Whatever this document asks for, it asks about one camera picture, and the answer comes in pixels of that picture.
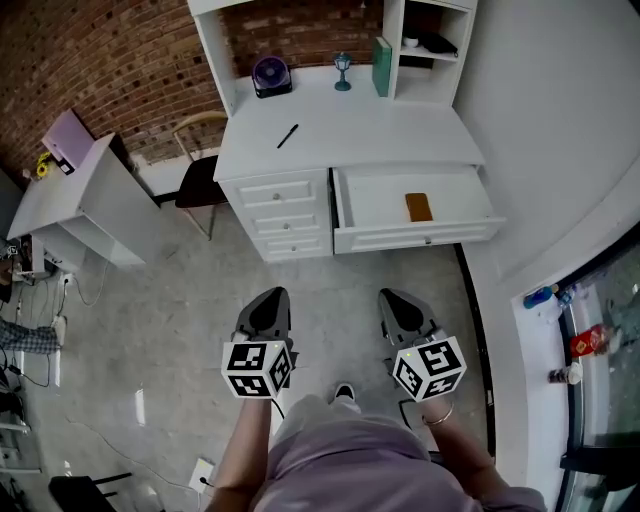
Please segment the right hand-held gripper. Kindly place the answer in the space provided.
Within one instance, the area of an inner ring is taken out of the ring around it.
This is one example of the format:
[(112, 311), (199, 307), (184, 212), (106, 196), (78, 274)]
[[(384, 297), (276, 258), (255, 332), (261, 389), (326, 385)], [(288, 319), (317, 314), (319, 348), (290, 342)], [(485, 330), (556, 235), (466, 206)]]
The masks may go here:
[(392, 345), (383, 360), (396, 387), (415, 402), (424, 402), (454, 391), (467, 370), (455, 336), (436, 323), (423, 300), (397, 289), (378, 294), (383, 336)]

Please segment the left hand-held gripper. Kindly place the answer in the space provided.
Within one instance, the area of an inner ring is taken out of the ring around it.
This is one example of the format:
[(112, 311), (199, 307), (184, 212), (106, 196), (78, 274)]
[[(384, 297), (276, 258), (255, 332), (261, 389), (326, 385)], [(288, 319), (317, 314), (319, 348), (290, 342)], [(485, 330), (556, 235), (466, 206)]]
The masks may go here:
[(290, 387), (298, 356), (290, 330), (290, 298), (283, 287), (263, 292), (241, 311), (221, 363), (236, 398), (276, 399)]

